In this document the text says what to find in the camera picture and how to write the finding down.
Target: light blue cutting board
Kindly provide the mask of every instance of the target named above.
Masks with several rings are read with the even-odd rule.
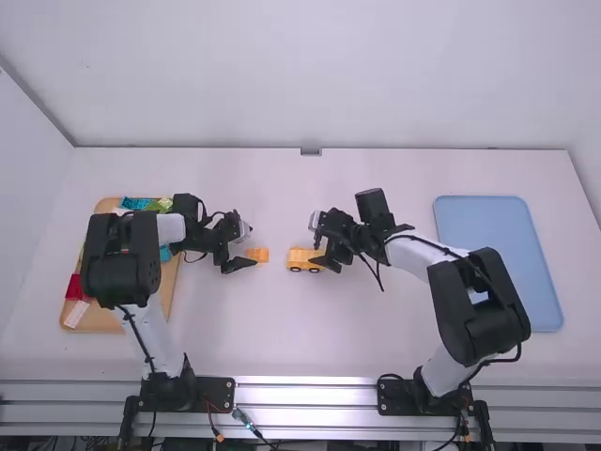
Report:
[[[534,332],[562,327],[562,308],[526,202],[505,195],[442,195],[434,214],[441,242],[499,251]]]

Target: cable connector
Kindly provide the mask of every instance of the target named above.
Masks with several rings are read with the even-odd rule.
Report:
[[[260,432],[256,430],[256,426],[254,425],[253,420],[251,420],[251,417],[241,411],[238,407],[232,411],[232,417],[235,420],[242,422],[244,426],[249,429],[257,438],[261,438],[256,435],[257,433],[260,434]]]
[[[223,436],[223,434],[219,430],[217,430],[216,427],[211,426],[210,430],[213,432],[213,435],[215,436],[215,440],[218,443],[222,443],[225,440],[225,437]]]

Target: toy car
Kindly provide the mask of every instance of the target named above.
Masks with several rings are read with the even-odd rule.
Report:
[[[321,257],[325,254],[323,250],[304,249],[302,247],[293,247],[288,251],[288,261],[286,267],[292,272],[308,271],[320,272],[323,266],[316,265],[309,261],[310,258]]]

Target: wire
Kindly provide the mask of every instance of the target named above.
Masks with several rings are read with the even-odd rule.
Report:
[[[215,211],[213,214],[211,214],[208,218],[210,219],[210,221],[213,220],[213,218],[215,217],[215,215],[217,214],[221,214],[223,217],[225,217],[225,213],[223,211]]]
[[[367,265],[367,268],[369,268],[369,271],[374,275],[374,277],[376,277],[376,281],[378,282],[379,289],[381,289],[382,292],[384,292],[384,286],[382,286],[382,281],[379,278],[379,266],[376,265],[377,271],[375,272],[374,269],[372,268],[372,265],[369,264],[369,261],[367,261],[367,259],[362,255],[361,252],[357,253],[357,257],[359,257],[361,259],[361,261]]]
[[[261,442],[263,442],[264,444],[266,444],[266,445],[267,445],[267,446],[268,446],[268,447],[271,449],[271,451],[277,451],[277,449],[278,449],[278,448],[276,448],[276,447],[273,445],[273,443],[269,443],[267,440],[265,440],[265,437],[263,437],[262,435],[256,435],[256,434],[255,434],[255,436],[256,436],[256,437],[257,437],[257,438],[258,438],[258,439],[259,439]]]
[[[184,253],[184,261],[185,261],[186,263],[195,263],[195,262],[197,262],[197,261],[200,261],[200,260],[202,260],[204,257],[206,257],[206,256],[208,255],[208,253],[207,253],[207,252],[205,252],[205,253],[204,253],[202,256],[200,256],[200,257],[199,257],[199,258],[197,258],[196,260],[189,260],[189,259],[188,259],[188,253],[187,253],[185,250],[184,250],[184,251],[182,251],[182,252]]]
[[[499,300],[501,300],[501,299],[502,299],[502,296],[501,296],[501,294],[500,294],[500,293],[499,293],[499,291],[496,289],[496,287],[494,286],[494,284],[492,283],[492,281],[490,280],[490,278],[489,278],[489,277],[488,277],[488,276],[487,276],[487,275],[486,275],[486,274],[485,274],[485,273],[484,273],[484,272],[483,272],[483,271],[482,271],[480,268],[478,268],[476,265],[474,265],[474,264],[473,264],[473,263],[472,263],[472,262],[471,262],[471,261],[470,261],[468,258],[466,258],[466,257],[463,257],[463,256],[459,255],[459,254],[458,254],[458,253],[456,253],[456,252],[453,252],[453,251],[452,251],[451,249],[449,249],[448,247],[445,247],[445,246],[440,246],[440,245],[438,245],[438,244],[436,244],[436,243],[434,243],[434,242],[432,242],[432,241],[428,241],[428,240],[425,240],[425,239],[423,239],[423,238],[416,237],[415,235],[394,235],[394,236],[390,237],[389,239],[387,239],[387,240],[384,242],[384,246],[386,246],[386,244],[388,244],[389,242],[392,242],[392,241],[394,241],[394,240],[400,240],[400,239],[402,239],[402,238],[407,238],[407,239],[409,239],[409,240],[412,240],[412,241],[419,241],[419,242],[422,242],[422,243],[424,243],[424,244],[427,244],[427,245],[429,245],[429,246],[431,246],[431,247],[434,247],[435,249],[438,249],[439,251],[441,251],[441,252],[442,252],[443,254],[445,254],[445,255],[448,255],[448,256],[451,256],[451,257],[455,257],[455,258],[457,258],[458,260],[461,260],[461,261],[465,262],[465,263],[466,263],[468,266],[470,266],[470,268],[472,268],[472,269],[473,269],[473,271],[474,271],[476,274],[478,274],[478,276],[479,276],[479,277],[480,277],[482,280],[484,280],[484,281],[486,282],[486,284],[488,285],[488,288],[490,288],[490,290],[493,292],[493,294],[494,294],[495,296],[497,296],[497,298],[498,298]],[[504,308],[505,310],[507,310],[507,309],[508,309],[508,307],[507,307],[505,304],[503,304],[502,306],[503,306],[503,308]],[[481,363],[478,365],[478,367],[476,368],[476,370],[475,370],[473,373],[471,373],[471,374],[470,374],[470,375],[469,375],[469,376],[468,376],[468,377],[467,377],[467,378],[466,378],[464,381],[462,381],[461,383],[466,383],[466,382],[469,382],[469,381],[471,381],[473,378],[475,378],[475,377],[476,377],[476,375],[477,375],[477,374],[478,374],[480,371],[482,371],[482,368],[484,368],[485,366],[489,366],[489,365],[491,365],[491,364],[512,364],[512,363],[514,363],[514,362],[517,362],[517,361],[518,361],[518,360],[521,358],[521,356],[522,356],[522,343],[521,343],[521,337],[519,336],[519,332],[517,331],[517,328],[516,328],[516,334],[517,334],[517,337],[516,337],[516,355],[515,355],[514,357],[511,357],[511,358],[508,358],[508,359],[488,359],[488,360],[484,360],[483,362],[481,362]]]
[[[460,415],[457,416],[457,426],[455,427],[455,432],[453,433],[453,436],[449,440],[447,440],[445,443],[443,443],[441,446],[433,449],[432,451],[440,451],[441,449],[446,448],[448,445],[450,445],[455,440],[455,438],[457,438],[457,436],[459,435],[459,430],[461,429],[462,416],[463,416],[463,414],[461,412],[460,412]]]
[[[118,308],[119,310],[121,310],[123,312],[123,314],[124,314],[123,319],[125,319],[126,321],[128,321],[130,323],[131,329],[133,330],[133,334],[135,335],[135,339],[138,340],[138,344],[140,345],[140,348],[142,349],[142,353],[144,354],[146,363],[148,363],[148,365],[150,366],[150,372],[153,375],[157,374],[157,368],[154,366],[154,362],[153,362],[154,358],[150,356],[150,353],[148,352],[148,348],[144,344],[144,340],[142,339],[142,336],[140,336],[140,331],[138,331],[138,328],[135,325],[135,322],[133,321],[134,315],[132,315],[130,313],[130,311],[127,308],[125,308],[123,305],[116,305],[116,308]],[[157,410],[155,409],[154,412],[152,413],[152,426],[150,427],[148,437],[152,437],[152,433],[154,432],[154,427],[156,426],[156,424],[157,424]]]
[[[219,413],[230,413],[230,411],[224,411],[223,409],[220,409],[219,407],[217,407],[215,404],[213,404],[212,402],[210,402],[206,397],[205,397],[205,402],[212,407],[215,411],[219,412]]]

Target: wooden tray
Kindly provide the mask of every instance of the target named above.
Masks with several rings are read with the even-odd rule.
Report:
[[[94,208],[96,213],[109,213],[114,207],[118,207],[121,202],[121,197],[106,197],[102,199]],[[177,268],[181,254],[174,256],[166,263],[161,263],[161,286],[159,293],[161,294],[162,310],[165,317],[169,319],[171,313],[171,302],[173,301],[173,291],[176,284]],[[75,272],[79,272],[82,265],[81,255],[77,260]],[[75,306],[77,301],[65,300],[63,310],[60,314],[59,323],[65,331],[68,332],[102,332],[109,334],[123,334],[123,328],[116,320],[112,311],[101,308],[98,302],[93,299],[90,301],[90,306],[85,310],[84,315],[78,322],[75,329],[65,326],[65,319]]]

